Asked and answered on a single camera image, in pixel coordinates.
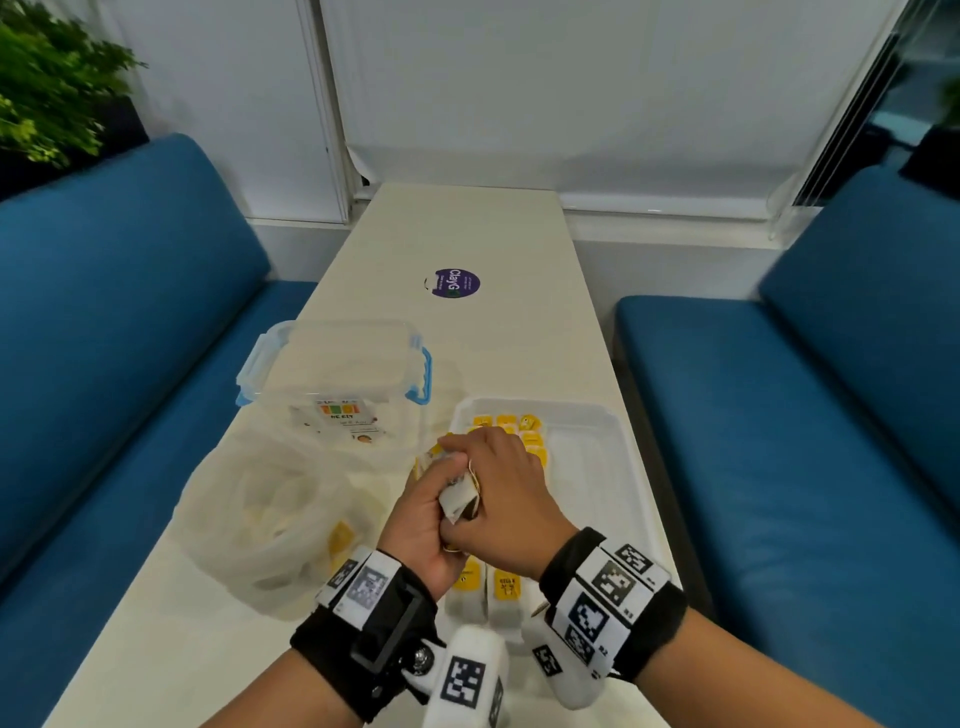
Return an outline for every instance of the white tray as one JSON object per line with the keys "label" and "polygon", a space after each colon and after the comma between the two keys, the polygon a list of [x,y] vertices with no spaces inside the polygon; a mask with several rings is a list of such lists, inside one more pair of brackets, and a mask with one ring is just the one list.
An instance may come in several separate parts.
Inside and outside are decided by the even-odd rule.
{"label": "white tray", "polygon": [[[548,453],[547,483],[564,514],[578,527],[592,526],[612,539],[637,546],[655,561],[664,554],[649,534],[656,530],[657,505],[640,465],[630,433],[609,409],[599,404],[546,400],[505,400],[478,397],[463,400],[453,413],[450,430],[466,432],[475,415],[534,414],[543,422]],[[536,584],[523,588],[540,603]],[[438,628],[446,634],[459,626],[440,609]],[[516,634],[504,630],[508,646],[516,651]]]}

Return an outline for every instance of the container lid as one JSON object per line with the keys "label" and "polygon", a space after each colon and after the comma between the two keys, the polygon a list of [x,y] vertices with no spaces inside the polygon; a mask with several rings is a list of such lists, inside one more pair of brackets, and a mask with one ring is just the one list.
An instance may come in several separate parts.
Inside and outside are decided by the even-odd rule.
{"label": "container lid", "polygon": [[426,404],[430,364],[420,334],[402,321],[284,321],[257,339],[237,375],[237,403],[268,396]]}

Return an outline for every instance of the left hand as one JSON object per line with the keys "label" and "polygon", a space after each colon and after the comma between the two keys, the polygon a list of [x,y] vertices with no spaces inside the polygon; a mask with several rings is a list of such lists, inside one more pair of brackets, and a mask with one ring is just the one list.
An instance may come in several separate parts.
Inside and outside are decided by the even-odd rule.
{"label": "left hand", "polygon": [[449,591],[467,564],[465,553],[441,547],[444,512],[437,501],[446,484],[466,471],[467,462],[465,453],[455,452],[431,465],[420,480],[411,471],[376,545],[419,576],[434,601]]}

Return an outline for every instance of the metal screw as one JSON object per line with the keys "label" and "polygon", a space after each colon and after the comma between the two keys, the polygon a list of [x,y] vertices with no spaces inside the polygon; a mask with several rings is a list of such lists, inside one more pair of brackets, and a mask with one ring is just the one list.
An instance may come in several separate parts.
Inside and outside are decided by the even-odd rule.
{"label": "metal screw", "polygon": [[422,677],[433,667],[433,660],[433,651],[426,645],[422,645],[414,652],[414,663],[410,667],[410,671],[417,677]]}

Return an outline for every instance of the blue sofa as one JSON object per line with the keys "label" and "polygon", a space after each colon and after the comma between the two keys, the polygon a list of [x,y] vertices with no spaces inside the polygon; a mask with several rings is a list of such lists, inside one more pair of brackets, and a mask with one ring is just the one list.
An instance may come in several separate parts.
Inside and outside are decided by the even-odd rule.
{"label": "blue sofa", "polygon": [[960,204],[864,170],[759,293],[616,311],[717,617],[889,728],[960,725]]}
{"label": "blue sofa", "polygon": [[0,205],[0,261],[0,722],[35,728],[315,284],[181,135]]}

